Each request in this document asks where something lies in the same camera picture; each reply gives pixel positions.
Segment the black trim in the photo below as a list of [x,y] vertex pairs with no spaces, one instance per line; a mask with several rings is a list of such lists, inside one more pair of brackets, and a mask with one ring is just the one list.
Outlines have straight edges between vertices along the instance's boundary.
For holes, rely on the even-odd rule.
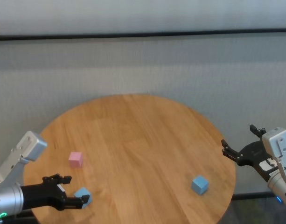
[[52,39],[93,39],[121,37],[156,37],[156,36],[186,36],[186,35],[216,35],[216,34],[253,34],[253,33],[284,33],[286,28],[274,29],[237,29],[188,32],[157,32],[130,34],[83,34],[83,35],[31,35],[31,36],[0,36],[0,41],[14,40],[52,40]]
[[246,194],[233,194],[232,201],[256,199],[256,198],[268,198],[268,197],[275,197],[275,195],[271,191],[258,192],[258,193],[246,193]]

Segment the gray wall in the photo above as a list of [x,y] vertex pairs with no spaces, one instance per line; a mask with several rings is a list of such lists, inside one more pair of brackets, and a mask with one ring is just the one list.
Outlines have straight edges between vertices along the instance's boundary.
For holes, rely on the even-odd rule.
[[[27,130],[121,93],[189,105],[240,150],[250,123],[286,128],[286,34],[0,42],[0,164]],[[236,193],[262,190],[237,169]]]

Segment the light blue cube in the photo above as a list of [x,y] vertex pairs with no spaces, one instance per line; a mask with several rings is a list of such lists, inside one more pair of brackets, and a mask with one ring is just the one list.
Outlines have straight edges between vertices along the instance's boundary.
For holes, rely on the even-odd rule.
[[82,209],[84,209],[90,202],[92,201],[92,195],[91,193],[84,187],[82,187],[80,190],[78,190],[75,194],[74,197],[81,197],[83,195],[90,195],[89,200],[86,204],[83,204]]
[[193,182],[191,183],[191,188],[197,194],[202,195],[205,191],[207,191],[208,184],[208,181],[200,175],[193,180]]

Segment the wood grain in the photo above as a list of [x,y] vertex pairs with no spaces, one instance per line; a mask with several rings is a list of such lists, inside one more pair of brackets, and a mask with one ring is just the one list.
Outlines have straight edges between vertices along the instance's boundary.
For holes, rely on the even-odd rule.
[[[42,132],[48,147],[26,166],[24,183],[71,175],[66,193],[85,186],[93,202],[84,210],[33,209],[45,224],[211,224],[226,211],[235,167],[221,152],[222,135],[202,115],[169,99],[119,95],[79,105]],[[84,155],[71,168],[70,152]],[[199,196],[191,181],[203,175]]]

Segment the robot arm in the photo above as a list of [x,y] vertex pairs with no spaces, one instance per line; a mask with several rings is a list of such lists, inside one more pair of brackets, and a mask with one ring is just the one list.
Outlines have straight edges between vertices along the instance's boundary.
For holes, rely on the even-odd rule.
[[81,209],[89,195],[67,197],[61,184],[69,184],[71,176],[59,174],[44,177],[41,184],[20,186],[17,176],[29,161],[35,161],[47,143],[34,132],[27,132],[0,167],[0,219],[22,210],[52,206],[57,210]]
[[267,186],[286,205],[286,129],[275,128],[266,132],[250,125],[250,130],[260,141],[245,146],[240,152],[222,140],[223,155],[239,166],[249,165],[263,177]]

